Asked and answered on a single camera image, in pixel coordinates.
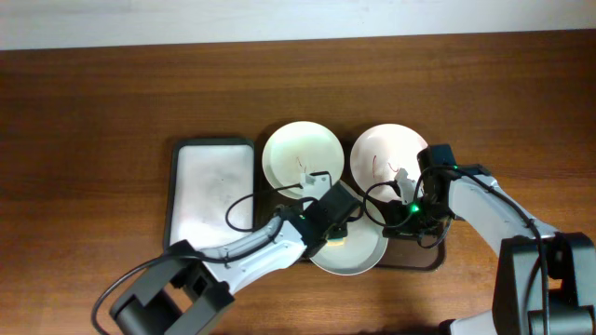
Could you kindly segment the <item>green and yellow sponge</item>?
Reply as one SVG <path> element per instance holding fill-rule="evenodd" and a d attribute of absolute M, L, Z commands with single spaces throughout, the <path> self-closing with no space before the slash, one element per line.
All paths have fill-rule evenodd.
<path fill-rule="evenodd" d="M 346 237 L 330 237 L 327 239 L 327 244 L 332 247 L 342 246 L 346 241 Z"/>

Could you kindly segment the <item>pale grey plate front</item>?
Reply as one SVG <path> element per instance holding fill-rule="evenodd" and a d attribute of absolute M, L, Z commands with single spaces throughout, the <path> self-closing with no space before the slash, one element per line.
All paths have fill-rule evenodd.
<path fill-rule="evenodd" d="M 383 227 L 363 214 L 346 226 L 342 243 L 329 241 L 310 260 L 320 269 L 334 275 L 360 275 L 372 269 L 385 255 L 388 239 Z"/>

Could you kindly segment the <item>white plate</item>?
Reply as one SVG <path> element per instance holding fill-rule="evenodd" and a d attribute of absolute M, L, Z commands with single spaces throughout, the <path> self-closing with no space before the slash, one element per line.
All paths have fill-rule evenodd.
<path fill-rule="evenodd" d="M 274 188 L 301 184 L 306 175 L 324 172 L 325 186 L 290 188 L 279 192 L 291 199 L 320 199 L 341 179 L 344 149 L 337 137 L 323 125 L 298 121 L 276 130 L 267 140 L 262 155 L 265 178 Z"/>
<path fill-rule="evenodd" d="M 381 185 L 372 189 L 369 196 L 382 202 L 411 203 L 415 183 L 421 175 L 417 155 L 427 146 L 423 137 L 408 127 L 397 124 L 371 127 L 358 137 L 351 149 L 349 162 L 353 179 L 363 192 L 379 182 L 397 181 L 406 191 Z"/>

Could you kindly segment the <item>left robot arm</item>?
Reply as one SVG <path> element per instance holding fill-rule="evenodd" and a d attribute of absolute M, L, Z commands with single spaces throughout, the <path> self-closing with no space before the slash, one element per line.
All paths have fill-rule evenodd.
<path fill-rule="evenodd" d="M 134 282 L 109 315 L 125 334 L 207 334 L 235 295 L 261 277 L 316 255 L 331 231 L 345 224 L 359 200 L 327 172 L 305 175 L 304 197 L 279 206 L 258 230 L 227 245 L 168 247 L 123 277 Z"/>

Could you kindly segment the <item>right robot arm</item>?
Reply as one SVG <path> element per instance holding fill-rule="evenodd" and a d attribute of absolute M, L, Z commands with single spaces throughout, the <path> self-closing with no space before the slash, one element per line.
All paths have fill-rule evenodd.
<path fill-rule="evenodd" d="M 492 307 L 446 320 L 440 333 L 595 335 L 595 245 L 583 233 L 563 233 L 523 208 L 484 166 L 459 165 L 447 144 L 416 157 L 418 178 L 404 168 L 389 186 L 398 196 L 386 236 L 446 236 L 466 221 L 498 258 Z"/>

